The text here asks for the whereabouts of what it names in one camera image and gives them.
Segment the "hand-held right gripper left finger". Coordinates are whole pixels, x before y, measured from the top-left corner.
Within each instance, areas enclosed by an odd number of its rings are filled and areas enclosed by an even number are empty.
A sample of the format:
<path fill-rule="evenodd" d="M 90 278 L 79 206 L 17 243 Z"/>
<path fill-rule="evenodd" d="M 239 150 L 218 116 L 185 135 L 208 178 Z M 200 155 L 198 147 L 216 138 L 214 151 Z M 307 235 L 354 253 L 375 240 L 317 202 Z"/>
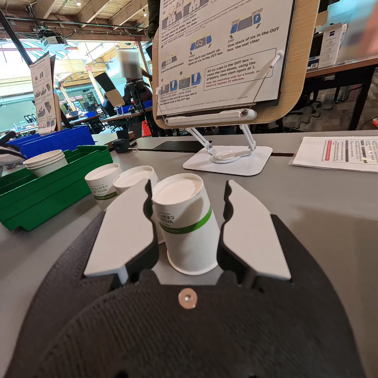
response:
<path fill-rule="evenodd" d="M 124 285 L 136 280 L 141 271 L 151 270 L 159 259 L 152 216 L 151 182 L 144 178 L 108 206 L 84 276 L 116 275 Z"/>

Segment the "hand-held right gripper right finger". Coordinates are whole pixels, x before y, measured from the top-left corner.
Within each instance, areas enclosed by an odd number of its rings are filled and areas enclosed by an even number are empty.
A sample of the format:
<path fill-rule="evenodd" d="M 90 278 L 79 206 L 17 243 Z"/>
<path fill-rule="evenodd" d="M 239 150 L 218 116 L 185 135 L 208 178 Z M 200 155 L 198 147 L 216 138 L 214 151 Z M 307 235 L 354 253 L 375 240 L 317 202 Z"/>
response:
<path fill-rule="evenodd" d="M 234 180 L 225 185 L 223 217 L 217 263 L 234 274 L 238 286 L 254 288 L 259 279 L 292 284 L 272 214 Z"/>

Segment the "green plastic bin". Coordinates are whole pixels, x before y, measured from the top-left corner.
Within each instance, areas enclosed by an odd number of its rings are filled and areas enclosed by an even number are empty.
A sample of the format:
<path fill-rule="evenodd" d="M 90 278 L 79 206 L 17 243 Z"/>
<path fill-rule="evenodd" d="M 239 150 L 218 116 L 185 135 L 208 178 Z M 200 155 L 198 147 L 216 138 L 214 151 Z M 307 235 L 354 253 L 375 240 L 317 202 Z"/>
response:
<path fill-rule="evenodd" d="M 91 193 L 85 176 L 113 163 L 107 145 L 83 145 L 64 151 L 67 165 L 38 178 L 27 168 L 0 179 L 0 221 L 12 231 L 31 231 Z"/>

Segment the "grey desk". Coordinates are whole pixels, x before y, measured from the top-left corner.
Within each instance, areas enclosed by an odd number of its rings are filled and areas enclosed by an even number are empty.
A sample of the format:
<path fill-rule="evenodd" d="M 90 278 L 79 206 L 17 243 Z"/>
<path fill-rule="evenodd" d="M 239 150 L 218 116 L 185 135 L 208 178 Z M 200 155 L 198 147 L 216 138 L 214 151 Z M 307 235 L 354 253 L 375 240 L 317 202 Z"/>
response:
<path fill-rule="evenodd" d="M 367 377 L 377 377 L 377 174 L 294 167 L 290 161 L 272 156 L 253 177 L 195 174 L 203 178 L 219 224 L 225 183 L 234 179 L 293 232 L 337 291 Z M 42 279 L 99 211 L 87 195 L 33 231 L 1 226 L 1 377 Z"/>

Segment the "black desk panel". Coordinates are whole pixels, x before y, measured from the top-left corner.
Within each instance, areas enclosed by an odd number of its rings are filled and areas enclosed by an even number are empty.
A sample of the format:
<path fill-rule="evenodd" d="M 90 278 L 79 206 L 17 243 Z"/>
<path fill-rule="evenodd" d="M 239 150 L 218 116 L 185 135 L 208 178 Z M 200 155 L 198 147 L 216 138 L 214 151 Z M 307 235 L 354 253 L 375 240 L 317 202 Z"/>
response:
<path fill-rule="evenodd" d="M 152 150 L 158 152 L 197 153 L 203 148 L 198 141 L 165 141 Z"/>

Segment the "black power cube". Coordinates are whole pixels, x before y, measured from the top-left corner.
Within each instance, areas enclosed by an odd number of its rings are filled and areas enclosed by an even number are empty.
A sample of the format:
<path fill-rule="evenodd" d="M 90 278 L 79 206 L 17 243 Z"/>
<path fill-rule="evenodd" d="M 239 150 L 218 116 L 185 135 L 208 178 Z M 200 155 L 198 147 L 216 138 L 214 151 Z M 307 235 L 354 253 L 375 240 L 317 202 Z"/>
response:
<path fill-rule="evenodd" d="M 129 139 L 115 139 L 111 143 L 117 154 L 129 153 L 135 150 L 135 143 L 131 143 Z"/>

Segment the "laminated paper sheet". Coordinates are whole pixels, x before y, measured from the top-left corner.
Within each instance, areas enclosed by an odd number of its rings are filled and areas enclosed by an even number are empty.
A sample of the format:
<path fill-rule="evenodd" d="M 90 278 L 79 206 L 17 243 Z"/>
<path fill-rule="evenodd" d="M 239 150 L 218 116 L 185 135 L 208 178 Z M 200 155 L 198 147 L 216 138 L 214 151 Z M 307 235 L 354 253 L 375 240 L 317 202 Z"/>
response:
<path fill-rule="evenodd" d="M 378 172 L 378 139 L 372 136 L 304 137 L 292 166 Z"/>

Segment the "blue plastic bin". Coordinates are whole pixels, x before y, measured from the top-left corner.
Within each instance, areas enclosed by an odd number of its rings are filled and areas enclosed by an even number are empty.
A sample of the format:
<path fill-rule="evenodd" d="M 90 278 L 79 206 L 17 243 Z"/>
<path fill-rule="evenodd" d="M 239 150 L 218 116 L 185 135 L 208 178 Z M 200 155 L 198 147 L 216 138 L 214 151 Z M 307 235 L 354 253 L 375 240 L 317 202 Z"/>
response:
<path fill-rule="evenodd" d="M 94 145 L 92 134 L 87 126 L 65 129 L 49 135 L 34 134 L 14 139 L 8 144 L 17 146 L 26 158 L 50 152 L 53 150 L 74 151 L 81 145 Z"/>

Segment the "instruction poster stand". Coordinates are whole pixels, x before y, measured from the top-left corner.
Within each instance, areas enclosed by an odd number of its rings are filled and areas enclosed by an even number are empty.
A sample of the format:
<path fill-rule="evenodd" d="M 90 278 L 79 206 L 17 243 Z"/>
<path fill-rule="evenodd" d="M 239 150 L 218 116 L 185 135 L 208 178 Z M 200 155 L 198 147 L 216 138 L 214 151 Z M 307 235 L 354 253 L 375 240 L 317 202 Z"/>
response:
<path fill-rule="evenodd" d="M 30 65 L 37 116 L 37 133 L 45 136 L 62 129 L 59 97 L 54 92 L 55 55 L 45 53 Z"/>

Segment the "printed instruction sheet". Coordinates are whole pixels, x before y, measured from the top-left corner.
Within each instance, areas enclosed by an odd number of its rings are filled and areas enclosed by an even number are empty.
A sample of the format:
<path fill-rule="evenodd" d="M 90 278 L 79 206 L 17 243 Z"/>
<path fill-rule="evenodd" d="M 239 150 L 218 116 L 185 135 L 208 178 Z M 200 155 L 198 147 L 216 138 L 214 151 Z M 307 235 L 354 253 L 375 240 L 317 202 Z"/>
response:
<path fill-rule="evenodd" d="M 278 100 L 295 4 L 161 1 L 157 115 Z"/>

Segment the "wooden background table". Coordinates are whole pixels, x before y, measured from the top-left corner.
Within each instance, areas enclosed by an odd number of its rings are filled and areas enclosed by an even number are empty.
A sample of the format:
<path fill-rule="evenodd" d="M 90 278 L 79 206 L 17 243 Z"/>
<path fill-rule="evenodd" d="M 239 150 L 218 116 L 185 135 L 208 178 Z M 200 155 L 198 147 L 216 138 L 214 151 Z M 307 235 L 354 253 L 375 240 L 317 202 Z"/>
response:
<path fill-rule="evenodd" d="M 357 130 L 364 109 L 373 74 L 378 66 L 378 58 L 350 61 L 345 64 L 333 65 L 328 68 L 311 70 L 306 73 L 302 94 L 341 88 L 360 84 L 362 87 L 356 99 L 349 131 Z"/>

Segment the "white cardboard box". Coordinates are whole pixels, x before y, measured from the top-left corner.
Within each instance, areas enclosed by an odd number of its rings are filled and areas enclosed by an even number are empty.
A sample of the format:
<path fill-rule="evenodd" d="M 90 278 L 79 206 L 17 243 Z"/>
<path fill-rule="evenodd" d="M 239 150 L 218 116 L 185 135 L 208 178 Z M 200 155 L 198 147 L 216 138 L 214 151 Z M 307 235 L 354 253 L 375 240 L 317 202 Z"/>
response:
<path fill-rule="evenodd" d="M 347 29 L 348 24 L 341 22 L 324 29 L 318 69 L 336 64 Z"/>

